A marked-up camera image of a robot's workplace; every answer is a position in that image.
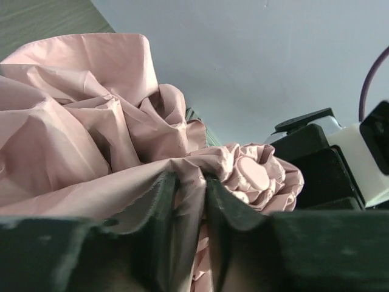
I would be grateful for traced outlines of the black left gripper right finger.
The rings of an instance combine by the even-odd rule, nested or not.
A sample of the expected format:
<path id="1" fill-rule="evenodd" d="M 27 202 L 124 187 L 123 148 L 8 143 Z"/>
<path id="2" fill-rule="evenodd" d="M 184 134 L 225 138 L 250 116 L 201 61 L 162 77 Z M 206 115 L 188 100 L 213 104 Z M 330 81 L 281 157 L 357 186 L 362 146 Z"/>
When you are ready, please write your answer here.
<path id="1" fill-rule="evenodd" d="M 388 212 L 262 215 L 207 178 L 215 291 L 387 291 Z"/>

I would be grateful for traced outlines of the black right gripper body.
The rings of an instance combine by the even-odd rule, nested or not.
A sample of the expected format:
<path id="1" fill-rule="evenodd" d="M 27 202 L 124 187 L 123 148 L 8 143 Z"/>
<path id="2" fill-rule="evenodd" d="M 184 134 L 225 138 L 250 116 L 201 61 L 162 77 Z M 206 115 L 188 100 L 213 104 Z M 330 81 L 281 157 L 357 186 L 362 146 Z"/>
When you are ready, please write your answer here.
<path id="1" fill-rule="evenodd" d="M 333 110 L 325 108 L 285 120 L 269 136 L 276 157 L 303 175 L 296 210 L 364 210 L 365 200 L 341 148 L 327 140 L 341 129 Z"/>

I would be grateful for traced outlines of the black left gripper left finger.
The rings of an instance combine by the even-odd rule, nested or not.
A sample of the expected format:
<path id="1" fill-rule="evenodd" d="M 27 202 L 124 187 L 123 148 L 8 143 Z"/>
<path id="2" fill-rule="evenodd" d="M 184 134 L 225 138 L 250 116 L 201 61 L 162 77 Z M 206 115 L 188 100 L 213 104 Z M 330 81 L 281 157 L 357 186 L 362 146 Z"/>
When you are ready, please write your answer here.
<path id="1" fill-rule="evenodd" d="M 168 291 L 175 173 L 102 222 L 2 217 L 2 291 Z"/>

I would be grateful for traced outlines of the pink folding umbrella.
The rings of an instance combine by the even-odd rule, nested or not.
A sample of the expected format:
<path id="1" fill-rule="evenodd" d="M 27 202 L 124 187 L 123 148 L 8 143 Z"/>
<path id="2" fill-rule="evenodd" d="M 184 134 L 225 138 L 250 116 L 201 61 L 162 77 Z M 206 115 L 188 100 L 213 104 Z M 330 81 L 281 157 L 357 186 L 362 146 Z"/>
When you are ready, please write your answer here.
<path id="1" fill-rule="evenodd" d="M 143 35 L 23 45 L 1 61 L 1 218 L 102 222 L 175 173 L 168 291 L 213 291 L 207 178 L 262 215 L 294 209 L 304 179 L 271 145 L 208 146 L 185 110 Z"/>

